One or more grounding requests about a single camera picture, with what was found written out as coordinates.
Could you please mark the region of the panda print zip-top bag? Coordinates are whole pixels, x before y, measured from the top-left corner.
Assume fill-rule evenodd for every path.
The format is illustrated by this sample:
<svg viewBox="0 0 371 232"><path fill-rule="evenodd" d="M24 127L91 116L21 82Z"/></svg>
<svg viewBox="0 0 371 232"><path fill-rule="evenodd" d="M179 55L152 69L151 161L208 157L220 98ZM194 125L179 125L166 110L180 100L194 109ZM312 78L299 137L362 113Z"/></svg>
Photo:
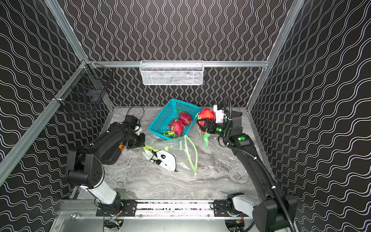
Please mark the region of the panda print zip-top bag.
<svg viewBox="0 0 371 232"><path fill-rule="evenodd" d="M187 135L146 145L143 156L167 171L197 176L198 150Z"/></svg>

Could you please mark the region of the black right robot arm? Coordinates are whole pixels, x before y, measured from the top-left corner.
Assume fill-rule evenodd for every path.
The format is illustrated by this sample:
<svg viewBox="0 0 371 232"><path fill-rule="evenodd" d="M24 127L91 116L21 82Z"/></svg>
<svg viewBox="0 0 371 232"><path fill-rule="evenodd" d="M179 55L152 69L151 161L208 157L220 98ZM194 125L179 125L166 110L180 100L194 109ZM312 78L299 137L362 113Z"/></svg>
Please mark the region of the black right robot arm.
<svg viewBox="0 0 371 232"><path fill-rule="evenodd" d="M260 232L275 232L284 228L294 232L297 200L278 186L259 157L252 139L243 133L242 113L226 113L221 123L214 119L199 119L197 125L202 132L218 135L219 144L232 150L247 171L258 195L258 199L253 200L244 193L233 193L228 195L225 206L214 206L214 209L231 216L243 216L243 231L256 226Z"/></svg>

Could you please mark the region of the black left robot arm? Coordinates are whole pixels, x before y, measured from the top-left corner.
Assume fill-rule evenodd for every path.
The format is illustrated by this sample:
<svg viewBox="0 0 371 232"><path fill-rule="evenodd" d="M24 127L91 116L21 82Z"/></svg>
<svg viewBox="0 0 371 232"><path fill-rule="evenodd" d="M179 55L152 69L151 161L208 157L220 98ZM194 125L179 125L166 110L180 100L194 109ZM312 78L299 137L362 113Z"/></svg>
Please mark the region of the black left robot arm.
<svg viewBox="0 0 371 232"><path fill-rule="evenodd" d="M118 215L123 210L120 194L106 183L104 165L113 165L124 149L142 148L146 136L140 120L132 115L114 122L95 140L68 152L67 180L89 192L104 213Z"/></svg>

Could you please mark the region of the pink dragon fruit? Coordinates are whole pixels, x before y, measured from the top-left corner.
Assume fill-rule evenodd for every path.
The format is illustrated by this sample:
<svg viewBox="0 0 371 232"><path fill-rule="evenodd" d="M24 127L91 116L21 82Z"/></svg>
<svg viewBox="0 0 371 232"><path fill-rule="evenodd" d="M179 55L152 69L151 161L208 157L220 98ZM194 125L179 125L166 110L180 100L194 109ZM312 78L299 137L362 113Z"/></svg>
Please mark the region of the pink dragon fruit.
<svg viewBox="0 0 371 232"><path fill-rule="evenodd" d="M192 117L186 113L183 112L182 110L178 109L178 118L179 120L185 125L185 126L190 126L191 123L193 122Z"/></svg>
<svg viewBox="0 0 371 232"><path fill-rule="evenodd" d="M164 136L173 139L180 137L185 128L185 125L179 119L174 119L168 126L169 130L164 133Z"/></svg>
<svg viewBox="0 0 371 232"><path fill-rule="evenodd" d="M209 147L208 138L210 137L210 134L208 132L204 131L203 127L204 127L207 119L215 120L215 114L210 109L205 108L197 114L196 123L198 125L199 133L201 135L202 140L204 141L204 144L205 144L206 148Z"/></svg>

